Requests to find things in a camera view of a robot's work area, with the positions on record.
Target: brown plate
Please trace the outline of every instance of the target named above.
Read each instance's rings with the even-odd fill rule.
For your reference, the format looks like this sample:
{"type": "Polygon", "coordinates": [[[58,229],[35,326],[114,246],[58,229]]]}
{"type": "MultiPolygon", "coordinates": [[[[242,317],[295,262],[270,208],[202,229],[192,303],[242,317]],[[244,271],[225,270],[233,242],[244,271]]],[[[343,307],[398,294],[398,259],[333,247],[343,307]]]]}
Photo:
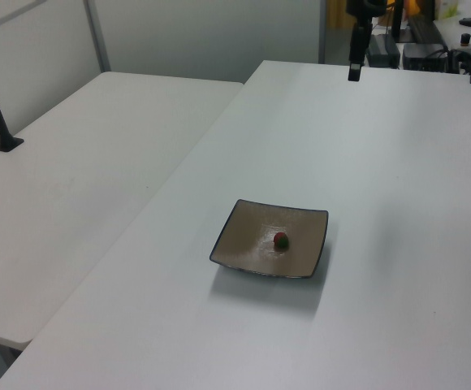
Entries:
{"type": "Polygon", "coordinates": [[[210,254],[225,267],[284,278],[310,278],[317,269],[326,239],[329,213],[293,209],[240,199],[210,254]],[[285,232],[286,249],[274,245],[285,232]]]}

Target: white table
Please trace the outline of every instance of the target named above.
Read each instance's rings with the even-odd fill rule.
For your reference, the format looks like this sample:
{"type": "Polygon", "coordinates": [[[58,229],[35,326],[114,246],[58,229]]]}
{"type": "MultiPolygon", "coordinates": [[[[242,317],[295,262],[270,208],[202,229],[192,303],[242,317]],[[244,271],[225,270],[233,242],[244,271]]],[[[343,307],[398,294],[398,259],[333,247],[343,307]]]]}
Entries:
{"type": "Polygon", "coordinates": [[[471,388],[471,85],[347,75],[263,63],[0,390],[471,388]],[[330,211],[312,279],[209,261],[238,198],[330,211]]]}
{"type": "Polygon", "coordinates": [[[23,349],[241,84],[105,73],[0,153],[0,343],[23,349]]]}

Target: computer mouse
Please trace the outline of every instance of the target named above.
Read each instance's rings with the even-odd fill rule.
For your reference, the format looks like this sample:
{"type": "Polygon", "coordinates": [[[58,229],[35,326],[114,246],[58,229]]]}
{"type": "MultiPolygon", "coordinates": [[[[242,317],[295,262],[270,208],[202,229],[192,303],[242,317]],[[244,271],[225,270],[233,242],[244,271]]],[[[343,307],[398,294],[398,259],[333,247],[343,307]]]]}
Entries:
{"type": "Polygon", "coordinates": [[[460,24],[462,26],[471,27],[471,18],[463,18],[462,20],[460,20],[460,24]]]}

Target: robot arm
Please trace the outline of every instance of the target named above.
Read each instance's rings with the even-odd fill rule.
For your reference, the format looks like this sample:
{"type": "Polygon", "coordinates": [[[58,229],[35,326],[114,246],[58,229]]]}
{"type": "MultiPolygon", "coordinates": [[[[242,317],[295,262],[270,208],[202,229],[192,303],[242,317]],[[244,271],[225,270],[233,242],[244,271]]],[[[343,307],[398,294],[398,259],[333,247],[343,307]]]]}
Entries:
{"type": "Polygon", "coordinates": [[[359,81],[361,68],[365,60],[365,51],[369,46],[373,18],[385,15],[387,0],[348,0],[346,12],[356,17],[356,23],[351,35],[349,51],[349,81],[359,81]]]}

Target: small fruit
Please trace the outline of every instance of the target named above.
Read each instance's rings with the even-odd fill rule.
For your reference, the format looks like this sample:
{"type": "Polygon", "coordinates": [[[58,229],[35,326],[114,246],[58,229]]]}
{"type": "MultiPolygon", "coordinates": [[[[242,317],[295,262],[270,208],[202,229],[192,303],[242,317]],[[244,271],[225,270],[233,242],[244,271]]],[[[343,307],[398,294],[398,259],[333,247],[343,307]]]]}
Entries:
{"type": "Polygon", "coordinates": [[[274,244],[277,248],[285,249],[290,245],[290,240],[285,232],[279,232],[274,236],[274,244]]]}

